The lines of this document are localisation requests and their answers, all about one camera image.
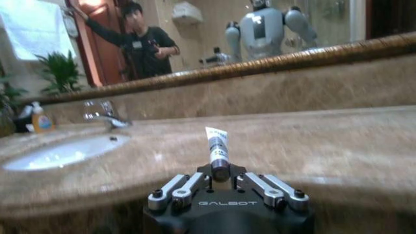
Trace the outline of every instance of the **man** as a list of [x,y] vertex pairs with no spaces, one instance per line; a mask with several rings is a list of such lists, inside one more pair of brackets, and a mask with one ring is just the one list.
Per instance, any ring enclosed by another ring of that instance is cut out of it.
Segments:
[[77,7],[75,0],[70,5],[85,20],[90,30],[126,53],[138,78],[149,78],[171,73],[169,56],[178,55],[179,49],[167,34],[158,27],[147,27],[142,19],[142,8],[138,3],[129,2],[121,8],[129,34],[118,34],[107,30]]

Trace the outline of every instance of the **wooden door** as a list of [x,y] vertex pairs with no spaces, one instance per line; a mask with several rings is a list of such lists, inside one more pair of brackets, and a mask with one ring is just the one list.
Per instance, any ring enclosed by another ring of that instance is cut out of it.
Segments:
[[[119,19],[113,0],[79,0],[78,3],[90,19],[119,33]],[[85,27],[85,31],[101,84],[109,85],[126,81],[122,75],[125,61],[119,48],[94,34],[89,27]]]
[[366,39],[402,32],[402,2],[402,0],[366,0]]

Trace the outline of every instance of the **black t-shirt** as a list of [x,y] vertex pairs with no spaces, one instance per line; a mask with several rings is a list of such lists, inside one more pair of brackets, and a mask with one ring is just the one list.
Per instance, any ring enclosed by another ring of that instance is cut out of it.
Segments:
[[175,46],[174,41],[158,27],[149,27],[143,36],[135,33],[118,34],[107,30],[91,19],[86,20],[90,30],[109,43],[118,46],[129,56],[138,78],[149,78],[171,73],[169,58],[157,59],[157,47]]

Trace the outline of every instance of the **person's arm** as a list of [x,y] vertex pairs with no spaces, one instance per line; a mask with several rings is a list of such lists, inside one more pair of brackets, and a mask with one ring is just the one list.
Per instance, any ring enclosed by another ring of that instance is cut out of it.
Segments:
[[174,41],[169,38],[169,35],[161,28],[157,28],[157,33],[161,37],[158,52],[154,56],[158,59],[163,59],[166,56],[178,55],[181,53],[178,46],[175,45]]
[[117,32],[106,29],[102,27],[94,20],[91,20],[87,15],[82,12],[82,10],[70,2],[71,8],[74,9],[75,13],[79,17],[85,20],[86,26],[90,30],[109,43],[114,44],[115,46],[122,45],[122,36]]

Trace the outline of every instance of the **soap dispenser bottle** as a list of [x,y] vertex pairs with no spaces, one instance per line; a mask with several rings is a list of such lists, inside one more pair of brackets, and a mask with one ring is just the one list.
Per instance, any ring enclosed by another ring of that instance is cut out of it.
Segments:
[[38,102],[33,102],[33,114],[31,114],[31,124],[35,133],[43,133],[54,129],[54,125],[50,119],[43,113],[43,109],[39,107]]

